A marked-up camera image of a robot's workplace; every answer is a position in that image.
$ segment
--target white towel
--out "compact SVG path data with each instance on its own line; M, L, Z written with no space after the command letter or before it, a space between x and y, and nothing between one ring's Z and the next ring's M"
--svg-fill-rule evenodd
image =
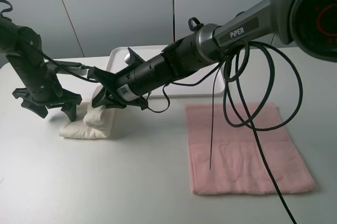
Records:
M102 86L99 86L93 94L94 98ZM102 139L110 135L115 109L105 109L104 105L92 108L90 102L82 102L76 109L77 119L74 122L68 120L60 128L60 136L76 139Z

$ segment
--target pink towel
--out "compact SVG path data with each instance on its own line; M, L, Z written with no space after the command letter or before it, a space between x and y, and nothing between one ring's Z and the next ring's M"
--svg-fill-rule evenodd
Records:
M248 105L251 114L257 105ZM237 110L246 120L243 106L237 105ZM187 105L185 112L189 135L191 189L194 194L276 193L251 129L228 125L222 104L216 104L212 167L209 170L212 106ZM233 123L240 122L231 107L227 107L227 112ZM257 128L280 124L277 107L266 104L254 123ZM266 160L282 193L300 193L315 189L315 182L284 127L258 132L258 135Z

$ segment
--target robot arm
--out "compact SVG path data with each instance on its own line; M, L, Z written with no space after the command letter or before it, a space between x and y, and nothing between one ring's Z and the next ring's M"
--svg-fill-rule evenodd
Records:
M189 27L193 33L170 44L156 57L144 61L129 48L125 69L114 74L91 68L87 77L104 86L94 98L93 107L133 105L147 109L144 94L203 67L223 62L230 48L238 42L249 42L270 33L277 34L284 44L295 41L302 50L318 59L337 62L336 20L337 0L263 0L222 26L203 25L191 18ZM0 17L0 51L7 54L26 86L13 93L16 98L24 99L23 107L44 118L46 107L61 106L71 111L71 120L76 117L74 112L81 97L63 90L56 72L48 70L39 35Z

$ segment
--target white table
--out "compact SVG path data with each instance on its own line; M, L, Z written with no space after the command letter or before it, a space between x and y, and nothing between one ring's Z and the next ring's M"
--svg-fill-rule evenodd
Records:
M314 193L285 199L298 223L335 223L336 64L297 48L283 51L304 84L303 106L287 130L319 186ZM73 61L104 69L108 57ZM298 91L289 67L277 58L275 64L270 101L285 119ZM249 101L262 97L269 75L265 66L264 58L253 52L242 76ZM68 75L59 79L83 98L96 87ZM11 93L23 85L9 64L0 70L0 80L0 223L290 223L277 196L191 193L183 108L187 103L210 103L210 98L173 99L162 114L135 107L118 110L109 139L65 140L58 136L66 120L60 109L49 110L43 120L21 108L21 100ZM165 106L163 99L151 100L155 109Z

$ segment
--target folded towel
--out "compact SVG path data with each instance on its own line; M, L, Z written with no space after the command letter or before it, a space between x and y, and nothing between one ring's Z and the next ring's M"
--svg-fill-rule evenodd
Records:
M258 104L248 105L251 113L257 106ZM243 105L236 107L246 120ZM231 107L227 107L227 112L233 123L240 122ZM231 127L224 118L222 104L216 104L210 170L212 106L187 105L185 113L193 193L276 193L251 129L245 126ZM277 107L273 104L266 104L254 119L257 128L268 128L280 123ZM315 189L315 182L285 127L258 132L258 135L266 160L282 193L301 193Z
M101 90L99 86L93 98ZM92 108L90 102L82 102L77 107L77 119L74 122L68 120L60 128L60 136L76 139L101 139L110 135L115 109L105 109L104 105Z

